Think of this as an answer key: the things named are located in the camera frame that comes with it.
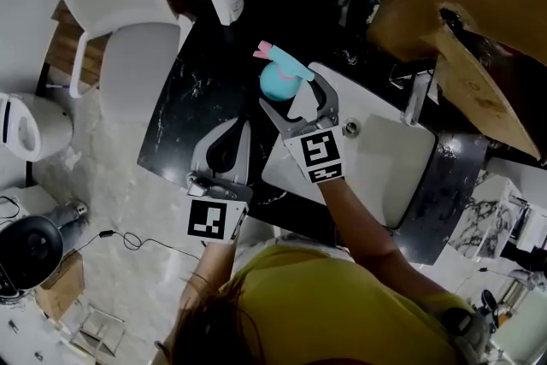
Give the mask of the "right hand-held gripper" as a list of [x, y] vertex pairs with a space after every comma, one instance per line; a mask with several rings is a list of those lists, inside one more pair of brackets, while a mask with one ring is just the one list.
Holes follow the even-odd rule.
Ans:
[[268, 101], [259, 104], [278, 129], [284, 146], [311, 184], [342, 178], [344, 153], [342, 128], [338, 123], [338, 94], [322, 77], [315, 76], [317, 120], [287, 119]]

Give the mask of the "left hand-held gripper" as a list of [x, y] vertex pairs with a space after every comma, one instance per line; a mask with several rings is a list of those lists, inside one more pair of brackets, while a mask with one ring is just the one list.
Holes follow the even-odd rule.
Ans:
[[252, 189], [246, 186], [250, 137], [250, 122], [234, 118], [217, 125], [197, 142], [185, 195], [188, 237], [221, 244], [236, 240], [253, 197]]

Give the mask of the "teal spray bottle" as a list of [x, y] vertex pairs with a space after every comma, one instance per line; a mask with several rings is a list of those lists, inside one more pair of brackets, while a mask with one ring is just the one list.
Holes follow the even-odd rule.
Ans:
[[311, 82], [315, 79], [315, 74], [299, 60], [267, 41], [262, 40], [258, 44], [253, 56], [269, 60], [260, 75], [260, 88], [272, 101], [283, 102], [294, 98], [303, 80]]

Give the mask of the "person's left forearm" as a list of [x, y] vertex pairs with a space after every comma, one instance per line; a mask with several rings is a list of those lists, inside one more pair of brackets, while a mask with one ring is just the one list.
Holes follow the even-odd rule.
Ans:
[[179, 300], [179, 311], [175, 330], [183, 321], [194, 315], [199, 315], [207, 311], [211, 306], [215, 306], [218, 293], [232, 275], [232, 267], [236, 252], [236, 244], [221, 244], [209, 242], [198, 262], [193, 273], [207, 277], [210, 281], [210, 289], [202, 293], [182, 292]]

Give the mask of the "person's right forearm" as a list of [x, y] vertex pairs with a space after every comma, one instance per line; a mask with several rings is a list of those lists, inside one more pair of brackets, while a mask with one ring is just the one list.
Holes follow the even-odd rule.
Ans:
[[446, 292], [410, 265], [392, 236], [344, 179], [328, 180], [318, 187], [355, 262], [385, 286], [415, 303], [424, 303], [428, 297]]

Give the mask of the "black marble vanity table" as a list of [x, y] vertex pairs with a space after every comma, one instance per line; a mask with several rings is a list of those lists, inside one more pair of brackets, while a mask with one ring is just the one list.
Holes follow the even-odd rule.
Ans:
[[[222, 122], [245, 115], [251, 124], [250, 214], [333, 244], [338, 231], [324, 206], [262, 179], [277, 133], [258, 103], [263, 63], [252, 53], [261, 39], [303, 61], [324, 63], [396, 110], [405, 105], [408, 92], [388, 81], [395, 60], [341, 27], [332, 8], [319, 0], [245, 0], [241, 18], [229, 27], [205, 3], [158, 98], [138, 164], [184, 186], [198, 140]], [[421, 122], [435, 136], [432, 157], [393, 234], [412, 262], [431, 265], [468, 202], [488, 143], [449, 103], [428, 104]]]

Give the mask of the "white sink basin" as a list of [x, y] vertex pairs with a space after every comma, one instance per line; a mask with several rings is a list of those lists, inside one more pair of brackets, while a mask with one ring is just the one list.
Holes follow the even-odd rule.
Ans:
[[[309, 64], [337, 92], [338, 116], [360, 122], [355, 138], [344, 136], [345, 180], [381, 224], [397, 227], [418, 188], [436, 147], [435, 135], [402, 122], [401, 111], [365, 87], [318, 62]], [[316, 117], [316, 102], [309, 84], [301, 84], [288, 117]], [[283, 191], [325, 205], [320, 189], [305, 180], [278, 136], [262, 179]]]

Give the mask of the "metal faucet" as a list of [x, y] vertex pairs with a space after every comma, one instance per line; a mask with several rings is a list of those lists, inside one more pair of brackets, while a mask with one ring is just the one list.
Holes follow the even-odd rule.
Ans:
[[400, 90], [408, 85], [410, 89], [407, 106], [402, 115], [402, 122], [405, 125], [413, 127], [418, 124], [423, 104], [433, 82], [433, 75], [433, 68], [413, 74], [391, 72], [389, 81], [392, 85]]

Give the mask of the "thin wrist band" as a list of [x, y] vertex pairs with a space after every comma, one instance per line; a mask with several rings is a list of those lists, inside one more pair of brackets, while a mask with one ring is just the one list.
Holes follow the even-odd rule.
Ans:
[[211, 284], [207, 277], [195, 272], [185, 280], [184, 292], [193, 291], [195, 293], [202, 293], [203, 291], [209, 290], [210, 286]]

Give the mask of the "white office chair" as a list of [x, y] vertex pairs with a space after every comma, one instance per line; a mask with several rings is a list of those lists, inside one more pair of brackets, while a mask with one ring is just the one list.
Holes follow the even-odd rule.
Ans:
[[108, 39], [97, 83], [103, 117], [148, 124], [193, 21], [168, 0], [63, 0], [83, 32], [79, 37], [69, 94], [79, 86], [87, 45]]

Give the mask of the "white toilet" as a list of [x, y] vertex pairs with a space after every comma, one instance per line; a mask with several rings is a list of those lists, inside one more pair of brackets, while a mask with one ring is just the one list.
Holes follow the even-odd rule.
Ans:
[[31, 93], [0, 91], [0, 144], [27, 162], [39, 162], [69, 146], [73, 124], [55, 102]]

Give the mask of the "person's yellow shirt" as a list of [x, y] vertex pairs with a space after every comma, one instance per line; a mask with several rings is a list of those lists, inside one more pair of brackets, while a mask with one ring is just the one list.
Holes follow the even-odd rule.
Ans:
[[230, 283], [241, 288], [244, 339], [264, 365], [459, 365], [440, 316], [468, 306], [448, 292], [419, 306], [354, 262], [286, 245], [260, 250]]

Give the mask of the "wooden platform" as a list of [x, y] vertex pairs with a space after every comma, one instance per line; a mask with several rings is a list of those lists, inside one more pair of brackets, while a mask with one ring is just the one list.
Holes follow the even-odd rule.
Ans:
[[[56, 30], [46, 53], [45, 61], [65, 74], [72, 74], [76, 51], [83, 29], [74, 19], [63, 0], [60, 0], [51, 19], [57, 23]], [[87, 85], [97, 85], [103, 55], [110, 35], [90, 39], [85, 47], [80, 80]]]

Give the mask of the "large open cardboard box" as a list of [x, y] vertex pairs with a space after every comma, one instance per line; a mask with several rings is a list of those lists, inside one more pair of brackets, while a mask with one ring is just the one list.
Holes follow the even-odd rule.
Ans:
[[367, 37], [403, 62], [435, 58], [482, 134], [547, 161], [547, 0], [382, 0]]

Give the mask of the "small closed cardboard box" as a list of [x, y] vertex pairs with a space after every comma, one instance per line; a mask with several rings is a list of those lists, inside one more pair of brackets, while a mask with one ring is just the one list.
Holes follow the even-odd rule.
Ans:
[[35, 289], [35, 300], [47, 317], [59, 321], [84, 289], [83, 257], [72, 251], [59, 269]]

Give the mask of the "white marble pattern cabinet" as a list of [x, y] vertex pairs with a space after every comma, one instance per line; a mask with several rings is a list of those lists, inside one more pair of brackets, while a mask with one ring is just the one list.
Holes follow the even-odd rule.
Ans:
[[511, 179], [481, 170], [448, 245], [467, 259], [497, 259], [529, 207]]

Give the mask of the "metal frame stool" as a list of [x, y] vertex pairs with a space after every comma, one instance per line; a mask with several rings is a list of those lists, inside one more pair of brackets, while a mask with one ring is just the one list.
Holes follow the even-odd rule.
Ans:
[[116, 365], [117, 351], [126, 334], [126, 322], [89, 304], [69, 344], [95, 365]]

